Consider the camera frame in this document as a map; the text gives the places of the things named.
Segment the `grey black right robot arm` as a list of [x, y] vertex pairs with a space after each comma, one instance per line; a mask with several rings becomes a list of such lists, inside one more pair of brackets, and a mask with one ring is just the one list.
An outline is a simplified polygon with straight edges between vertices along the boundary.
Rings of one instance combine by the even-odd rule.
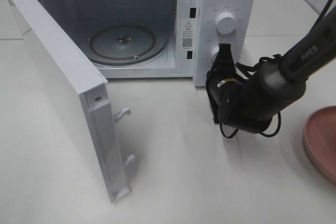
[[286, 54], [262, 57], [253, 67], [234, 63], [230, 44], [219, 44], [206, 78], [215, 124], [264, 134], [275, 115], [304, 95], [306, 80], [334, 58], [335, 9]]

